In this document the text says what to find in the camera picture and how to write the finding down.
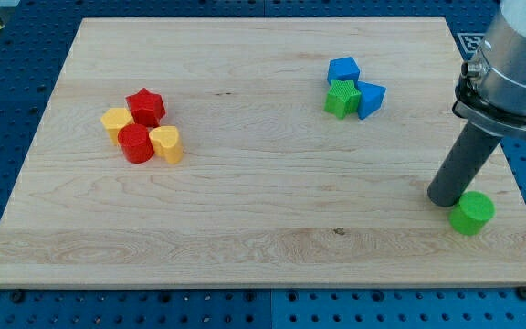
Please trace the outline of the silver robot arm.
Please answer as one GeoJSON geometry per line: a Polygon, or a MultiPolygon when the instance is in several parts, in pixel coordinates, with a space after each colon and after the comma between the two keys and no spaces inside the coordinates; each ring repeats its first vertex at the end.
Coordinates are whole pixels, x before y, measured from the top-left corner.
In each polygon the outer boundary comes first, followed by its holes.
{"type": "Polygon", "coordinates": [[[500,3],[475,54],[461,67],[454,112],[466,119],[460,137],[493,146],[526,141],[526,0],[500,3]]]}

